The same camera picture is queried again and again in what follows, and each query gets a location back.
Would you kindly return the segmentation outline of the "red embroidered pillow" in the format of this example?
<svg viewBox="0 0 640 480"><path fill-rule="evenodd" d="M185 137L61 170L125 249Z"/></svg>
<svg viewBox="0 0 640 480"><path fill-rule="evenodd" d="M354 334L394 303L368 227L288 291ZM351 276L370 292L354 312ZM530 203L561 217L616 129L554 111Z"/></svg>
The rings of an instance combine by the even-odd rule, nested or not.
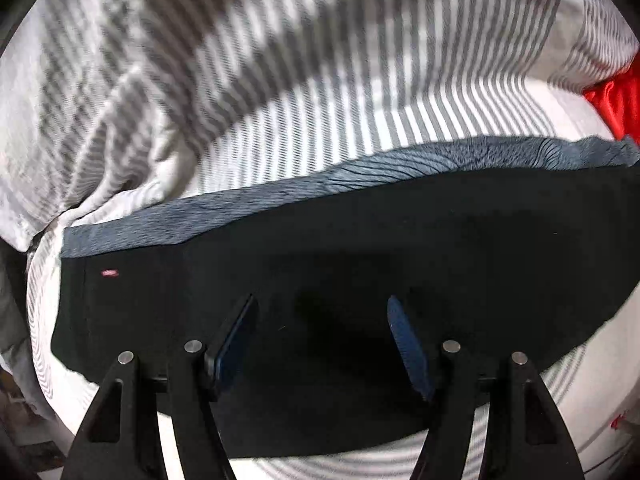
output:
<svg viewBox="0 0 640 480"><path fill-rule="evenodd" d="M626 70L582 92L616 140L630 136L640 143L640 54Z"/></svg>

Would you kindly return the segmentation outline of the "grey striped duvet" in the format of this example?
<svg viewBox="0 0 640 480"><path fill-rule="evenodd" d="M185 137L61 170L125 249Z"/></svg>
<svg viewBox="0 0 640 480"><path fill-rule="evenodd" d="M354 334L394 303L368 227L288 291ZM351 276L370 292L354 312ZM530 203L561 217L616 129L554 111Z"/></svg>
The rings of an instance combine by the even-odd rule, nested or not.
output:
<svg viewBox="0 0 640 480"><path fill-rule="evenodd" d="M1 57L1 236L476 136L602 136L612 0L37 0Z"/></svg>

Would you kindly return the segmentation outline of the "white bed mattress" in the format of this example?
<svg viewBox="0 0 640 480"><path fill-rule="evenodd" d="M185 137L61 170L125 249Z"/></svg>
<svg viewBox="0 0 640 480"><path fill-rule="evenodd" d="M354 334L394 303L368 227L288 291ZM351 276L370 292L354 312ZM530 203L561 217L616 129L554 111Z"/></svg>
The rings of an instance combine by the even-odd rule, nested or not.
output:
<svg viewBox="0 0 640 480"><path fill-rule="evenodd" d="M304 196L308 186L337 193L355 186L390 183L410 177L444 174L454 170L488 168L586 169L630 166L639 159L631 138L586 136L580 140L538 136L477 136L452 142L416 144L408 148L360 157L309 177L175 200L146 208L132 223L160 218L165 212L189 210L192 203L213 206L217 220L247 211L253 204L272 202L269 192L285 198ZM27 307L32 337L32 362L46 400L62 422L76 430L96 386L69 370L50 349L58 314L60 252L63 228L57 223L35 240L27 259ZM558 402L578 454L589 468L589 478L604 479L615 469L614 445L627 441L608 429L617 411L625 411L639 394L638 349L639 293L633 290L612 321L587 342L547 367L542 379ZM356 451L334 456L259 458L234 460L232 467L243 479L400 479L418 457L423 432L379 446L364 444Z"/></svg>

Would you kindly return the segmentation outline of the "grey padded jacket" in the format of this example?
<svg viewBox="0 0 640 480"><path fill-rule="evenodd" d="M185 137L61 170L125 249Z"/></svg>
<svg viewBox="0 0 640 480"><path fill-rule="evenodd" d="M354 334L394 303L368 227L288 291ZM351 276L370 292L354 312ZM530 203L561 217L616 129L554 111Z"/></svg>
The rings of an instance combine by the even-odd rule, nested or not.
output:
<svg viewBox="0 0 640 480"><path fill-rule="evenodd" d="M26 256L2 240L1 366L13 376L34 412L54 422L55 412L44 397L32 362L26 292Z"/></svg>

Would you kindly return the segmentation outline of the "black blue patterned garment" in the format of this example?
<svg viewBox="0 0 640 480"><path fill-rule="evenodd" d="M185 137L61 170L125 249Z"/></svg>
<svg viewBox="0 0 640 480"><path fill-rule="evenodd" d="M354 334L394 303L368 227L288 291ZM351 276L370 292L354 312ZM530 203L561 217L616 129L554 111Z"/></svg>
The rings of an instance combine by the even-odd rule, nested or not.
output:
<svg viewBox="0 0 640 480"><path fill-rule="evenodd" d="M129 350L162 374L231 309L260 307L214 413L233 458L328 455L415 434L428 411L387 322L427 353L459 341L491 373L549 367L639 281L639 149L629 139L483 138L173 200L64 234L53 354L100 382Z"/></svg>

